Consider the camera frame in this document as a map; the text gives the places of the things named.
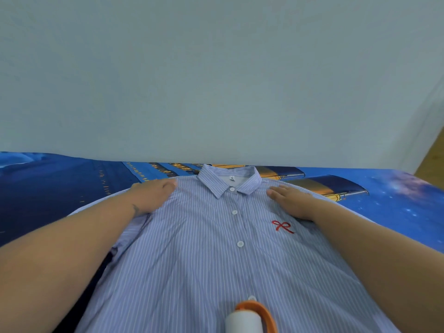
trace white roller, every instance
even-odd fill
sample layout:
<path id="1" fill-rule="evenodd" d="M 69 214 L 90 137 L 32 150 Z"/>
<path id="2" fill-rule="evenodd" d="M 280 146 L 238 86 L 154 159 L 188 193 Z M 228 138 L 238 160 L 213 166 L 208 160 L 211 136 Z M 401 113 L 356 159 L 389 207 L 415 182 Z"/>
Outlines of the white roller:
<path id="1" fill-rule="evenodd" d="M 261 316 L 250 310 L 234 311 L 225 319 L 225 333 L 264 333 Z"/>

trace red bow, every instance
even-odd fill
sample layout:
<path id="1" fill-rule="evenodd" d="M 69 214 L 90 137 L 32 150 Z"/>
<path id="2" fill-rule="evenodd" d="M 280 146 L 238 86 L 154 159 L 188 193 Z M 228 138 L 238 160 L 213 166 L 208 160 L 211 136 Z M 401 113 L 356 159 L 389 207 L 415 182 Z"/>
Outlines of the red bow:
<path id="1" fill-rule="evenodd" d="M 294 234 L 293 231 L 287 229 L 287 228 L 290 228 L 290 227 L 291 227 L 290 223 L 288 223 L 288 222 L 279 223 L 278 221 L 271 221 L 271 223 L 273 223 L 274 225 L 277 225 L 277 227 L 276 227 L 276 231 L 279 231 L 279 228 L 282 227 L 282 228 L 284 228 L 285 230 L 287 230 L 289 233 Z"/>

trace forearm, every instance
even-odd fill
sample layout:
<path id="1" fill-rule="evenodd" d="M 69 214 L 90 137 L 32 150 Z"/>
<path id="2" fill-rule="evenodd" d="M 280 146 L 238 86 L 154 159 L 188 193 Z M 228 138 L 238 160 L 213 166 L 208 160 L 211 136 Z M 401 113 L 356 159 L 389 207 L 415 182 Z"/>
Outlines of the forearm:
<path id="1" fill-rule="evenodd" d="M 134 214 L 123 194 L 1 247 L 0 331 L 52 331 Z"/>
<path id="2" fill-rule="evenodd" d="M 333 203 L 313 221 L 403 332 L 444 327 L 444 255 Z"/>

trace wall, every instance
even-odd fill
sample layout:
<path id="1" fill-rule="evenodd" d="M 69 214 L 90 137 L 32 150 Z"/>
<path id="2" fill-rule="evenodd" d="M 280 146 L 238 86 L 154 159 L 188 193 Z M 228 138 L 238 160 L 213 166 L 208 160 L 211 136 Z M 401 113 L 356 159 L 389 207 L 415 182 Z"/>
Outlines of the wall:
<path id="1" fill-rule="evenodd" d="M 391 167 L 444 125 L 444 0 L 0 0 L 0 150 Z"/>

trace orange handle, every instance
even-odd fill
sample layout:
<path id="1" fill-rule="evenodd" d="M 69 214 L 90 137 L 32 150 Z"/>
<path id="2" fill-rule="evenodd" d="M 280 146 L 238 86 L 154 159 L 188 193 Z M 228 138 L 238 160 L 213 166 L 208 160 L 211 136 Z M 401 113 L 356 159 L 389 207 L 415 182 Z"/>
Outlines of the orange handle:
<path id="1" fill-rule="evenodd" d="M 270 312 L 268 312 L 267 308 L 260 302 L 246 300 L 239 303 L 235 308 L 236 311 L 245 309 L 254 311 L 262 317 L 262 319 L 265 321 L 265 326 L 267 327 L 267 333 L 278 333 L 278 328 L 276 327 L 273 317 L 271 316 Z"/>

